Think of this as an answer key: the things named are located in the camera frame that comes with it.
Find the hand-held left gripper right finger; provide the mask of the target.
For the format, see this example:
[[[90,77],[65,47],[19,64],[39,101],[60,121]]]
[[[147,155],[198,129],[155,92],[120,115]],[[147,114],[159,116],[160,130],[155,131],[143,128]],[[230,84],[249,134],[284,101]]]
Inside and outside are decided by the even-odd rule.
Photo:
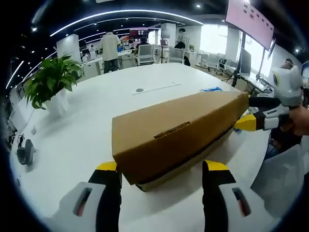
[[[202,188],[206,232],[271,232],[280,222],[265,209],[264,200],[236,182],[220,162],[202,162]]]

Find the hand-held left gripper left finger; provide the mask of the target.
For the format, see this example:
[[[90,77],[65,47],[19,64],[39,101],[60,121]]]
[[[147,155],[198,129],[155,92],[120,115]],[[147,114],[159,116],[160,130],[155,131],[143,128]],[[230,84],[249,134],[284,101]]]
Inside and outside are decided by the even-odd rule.
[[[78,183],[52,215],[53,232],[117,232],[122,176],[117,164],[100,164],[87,182]]]

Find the person's right hand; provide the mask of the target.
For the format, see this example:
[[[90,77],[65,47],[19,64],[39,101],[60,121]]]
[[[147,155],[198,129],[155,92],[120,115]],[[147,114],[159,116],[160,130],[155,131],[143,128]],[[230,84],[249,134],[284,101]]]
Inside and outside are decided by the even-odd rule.
[[[292,131],[297,136],[309,135],[309,110],[300,105],[290,110],[290,121],[281,126],[282,131]]]

